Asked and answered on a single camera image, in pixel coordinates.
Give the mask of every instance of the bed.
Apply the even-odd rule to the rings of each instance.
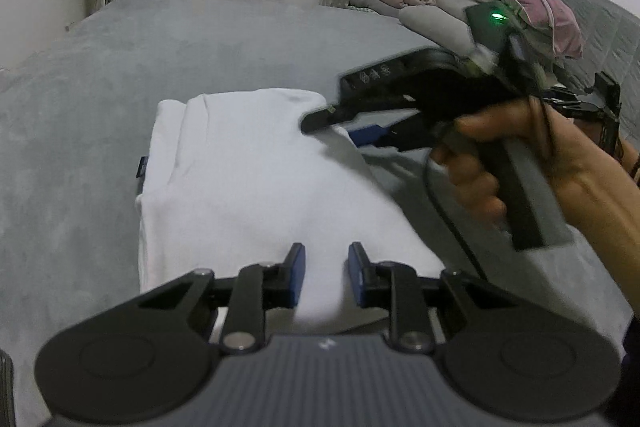
[[[260,87],[333,100],[339,73],[430,45],[396,19],[352,10],[117,0],[0,73],[0,347],[15,363],[18,427],[48,417],[33,380],[42,344],[139,292],[136,168],[159,101]],[[422,195],[424,152],[363,152],[425,243],[447,266],[468,269]],[[493,282],[620,342],[630,311],[580,235],[558,251],[516,254],[465,219],[442,177],[436,188]]]

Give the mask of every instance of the black cable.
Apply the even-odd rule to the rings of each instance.
[[[460,230],[458,230],[458,228],[455,226],[453,221],[449,218],[449,216],[447,216],[447,213],[444,211],[444,208],[438,201],[438,197],[435,191],[433,190],[433,184],[431,184],[431,168],[429,166],[428,161],[424,166],[424,174],[422,176],[422,181],[424,183],[424,188],[427,192],[427,197],[431,201],[433,208],[436,209],[436,212],[440,216],[440,219],[444,221],[444,224],[447,225],[449,232],[451,232],[453,234],[453,237],[455,237],[456,241],[460,245],[460,248],[462,248],[462,251],[465,253],[466,258],[469,260],[469,262],[472,264],[472,266],[476,270],[478,277],[480,279],[488,280],[486,277],[486,273],[484,273],[482,266],[480,266],[480,263],[478,262],[478,258],[476,257],[476,254],[471,249],[469,244],[465,241],[465,238],[462,237]]]
[[[540,109],[542,110],[542,117],[545,121],[546,140],[549,145],[549,158],[553,158],[556,155],[556,138],[554,137],[554,131],[551,129],[551,121],[549,120],[548,107],[546,107],[545,101],[542,99],[542,93],[539,92],[537,96],[540,102]]]

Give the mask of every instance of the folded white cloth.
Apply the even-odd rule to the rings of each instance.
[[[247,264],[281,261],[298,241],[306,247],[300,302],[271,326],[321,333],[383,316],[353,301],[345,266],[353,241],[373,261],[439,275],[441,261],[348,134],[300,133],[302,115],[325,103],[313,92],[262,89],[159,104],[137,199],[143,292],[196,267],[232,277]]]

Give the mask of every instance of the gray ribbed surface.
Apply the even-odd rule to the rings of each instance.
[[[640,19],[610,0],[562,0],[574,11],[584,52],[565,59],[580,87],[592,86],[594,75],[606,71],[622,86],[623,130],[640,144]]]
[[[180,410],[138,427],[507,427],[463,401],[428,357],[403,355],[378,335],[274,337],[226,359]],[[47,427],[77,427],[57,419]],[[566,427],[607,426],[591,415]]]

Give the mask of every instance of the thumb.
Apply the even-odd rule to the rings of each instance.
[[[460,133],[479,142],[517,136],[530,138],[534,133],[533,113],[541,112],[538,100],[522,98],[492,105],[482,111],[456,119]]]

